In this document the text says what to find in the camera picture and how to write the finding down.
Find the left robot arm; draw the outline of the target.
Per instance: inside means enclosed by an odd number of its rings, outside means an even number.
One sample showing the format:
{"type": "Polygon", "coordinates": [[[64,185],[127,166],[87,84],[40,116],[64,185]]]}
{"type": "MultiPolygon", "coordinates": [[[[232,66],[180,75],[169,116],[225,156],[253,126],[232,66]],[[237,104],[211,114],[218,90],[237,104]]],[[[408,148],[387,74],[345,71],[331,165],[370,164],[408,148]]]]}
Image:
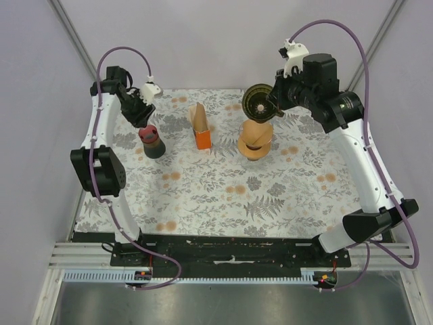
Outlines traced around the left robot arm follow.
{"type": "Polygon", "coordinates": [[[114,243],[102,243],[111,254],[110,264],[116,267],[141,267],[150,260],[149,249],[140,244],[142,231],[131,215],[124,188],[127,174],[112,149],[116,118],[122,114],[133,127],[140,129],[155,110],[133,86],[131,74],[109,66],[106,78],[90,88],[92,113],[85,140],[72,150],[70,160],[83,190],[106,204],[114,228],[114,243]]]}

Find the brown paper coffee filters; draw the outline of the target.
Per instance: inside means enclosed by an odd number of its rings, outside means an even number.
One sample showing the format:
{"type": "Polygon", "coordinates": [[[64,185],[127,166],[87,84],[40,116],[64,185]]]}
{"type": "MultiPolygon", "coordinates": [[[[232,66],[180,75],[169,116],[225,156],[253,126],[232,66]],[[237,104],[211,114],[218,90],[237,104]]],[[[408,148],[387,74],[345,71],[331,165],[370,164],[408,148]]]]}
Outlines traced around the brown paper coffee filters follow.
{"type": "Polygon", "coordinates": [[[189,121],[194,131],[201,133],[209,130],[205,107],[202,103],[197,102],[189,107],[189,121]]]}

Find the red capped dark bottle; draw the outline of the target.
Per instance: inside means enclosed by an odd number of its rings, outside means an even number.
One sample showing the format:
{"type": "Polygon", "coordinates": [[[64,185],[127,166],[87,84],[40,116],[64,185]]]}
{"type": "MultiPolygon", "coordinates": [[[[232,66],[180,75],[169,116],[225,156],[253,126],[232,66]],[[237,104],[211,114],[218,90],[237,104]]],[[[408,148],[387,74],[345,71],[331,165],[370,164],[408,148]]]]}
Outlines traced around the red capped dark bottle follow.
{"type": "Polygon", "coordinates": [[[157,159],[165,154],[166,146],[161,140],[158,130],[154,125],[140,128],[138,135],[143,143],[144,153],[148,158],[157,159]]]}

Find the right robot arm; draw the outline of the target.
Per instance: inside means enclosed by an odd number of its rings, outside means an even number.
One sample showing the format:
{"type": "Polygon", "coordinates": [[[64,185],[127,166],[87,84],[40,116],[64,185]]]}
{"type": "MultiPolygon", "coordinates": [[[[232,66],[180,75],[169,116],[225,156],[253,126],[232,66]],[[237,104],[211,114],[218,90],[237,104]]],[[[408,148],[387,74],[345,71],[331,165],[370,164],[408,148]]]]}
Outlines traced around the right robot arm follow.
{"type": "Polygon", "coordinates": [[[418,212],[414,199],[406,199],[393,184],[367,122],[359,96],[340,91],[336,59],[327,53],[285,54],[268,96],[277,110],[306,108],[339,150],[359,194],[358,211],[315,237],[311,261],[320,267],[342,248],[363,243],[391,230],[418,212]]]}

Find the green glass coffee dripper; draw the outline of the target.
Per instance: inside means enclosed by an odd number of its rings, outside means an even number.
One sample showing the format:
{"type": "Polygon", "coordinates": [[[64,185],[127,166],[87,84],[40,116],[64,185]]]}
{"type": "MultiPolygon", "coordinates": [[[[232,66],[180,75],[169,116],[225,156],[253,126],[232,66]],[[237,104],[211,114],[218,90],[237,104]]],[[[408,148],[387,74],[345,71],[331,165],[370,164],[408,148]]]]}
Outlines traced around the green glass coffee dripper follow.
{"type": "Polygon", "coordinates": [[[283,117],[284,113],[278,109],[274,102],[268,100],[273,87],[259,83],[249,87],[242,98],[242,110],[248,119],[265,123],[275,116],[283,117]]]}

